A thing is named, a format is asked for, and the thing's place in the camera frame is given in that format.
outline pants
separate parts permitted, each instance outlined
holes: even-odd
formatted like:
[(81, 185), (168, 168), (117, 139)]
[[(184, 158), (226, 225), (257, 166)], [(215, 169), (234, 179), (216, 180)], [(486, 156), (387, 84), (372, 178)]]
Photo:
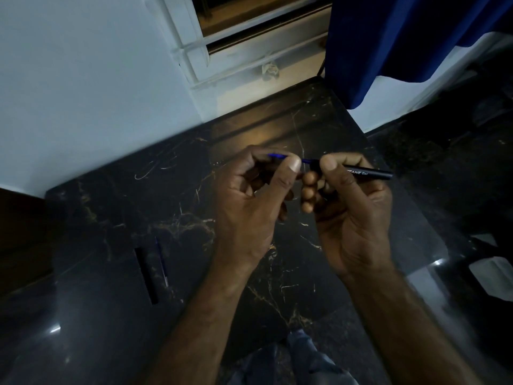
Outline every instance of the pants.
[[(317, 351), (303, 330), (289, 334), (287, 348), (298, 385), (358, 385), (348, 371)], [(272, 344), (249, 355), (228, 385), (272, 385), (276, 352), (277, 346)]]

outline person's right hand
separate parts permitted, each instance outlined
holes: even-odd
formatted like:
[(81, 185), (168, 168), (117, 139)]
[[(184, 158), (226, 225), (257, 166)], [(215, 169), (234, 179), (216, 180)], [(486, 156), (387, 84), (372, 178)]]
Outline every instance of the person's right hand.
[(328, 262), (346, 280), (393, 267), (388, 227), (392, 193), (383, 181), (358, 184), (343, 165), (372, 166), (359, 153), (333, 153), (320, 161), (327, 184), (317, 190), (317, 173), (303, 176), (302, 209), (315, 212)]

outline curtain fold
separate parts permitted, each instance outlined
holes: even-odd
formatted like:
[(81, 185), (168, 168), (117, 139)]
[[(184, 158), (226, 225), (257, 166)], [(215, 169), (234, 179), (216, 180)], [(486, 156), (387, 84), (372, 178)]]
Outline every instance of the curtain fold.
[(356, 108), (377, 75), (428, 80), (455, 45), (513, 33), (513, 0), (334, 0), (326, 82)]

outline light blue wall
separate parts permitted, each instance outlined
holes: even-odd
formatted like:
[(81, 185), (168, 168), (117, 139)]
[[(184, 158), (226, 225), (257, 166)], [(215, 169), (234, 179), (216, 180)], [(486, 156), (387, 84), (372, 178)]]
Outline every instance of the light blue wall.
[(61, 182), (197, 125), (143, 0), (0, 0), (0, 187)]

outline pen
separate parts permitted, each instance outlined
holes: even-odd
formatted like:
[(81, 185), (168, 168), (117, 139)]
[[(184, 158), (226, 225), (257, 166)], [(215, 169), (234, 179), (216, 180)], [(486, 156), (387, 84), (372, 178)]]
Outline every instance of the pen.
[(160, 242), (158, 241), (157, 237), (155, 237), (155, 246), (157, 246), (158, 258), (161, 262), (162, 274), (164, 275), (164, 282), (166, 283), (166, 287), (169, 287), (169, 283), (167, 282), (166, 265), (164, 264), (164, 256), (162, 255), (162, 247), (160, 246)]
[[(268, 154), (274, 158), (285, 159), (287, 156), (284, 154)], [(301, 162), (310, 165), (310, 170), (317, 172), (322, 175), (321, 167), (319, 165), (318, 159), (301, 159)], [(386, 170), (378, 170), (378, 169), (368, 169), (366, 167), (360, 166), (352, 166), (352, 165), (344, 165), (344, 167), (350, 173), (358, 176), (367, 176), (372, 178), (373, 180), (390, 180), (394, 174), (391, 171)]]

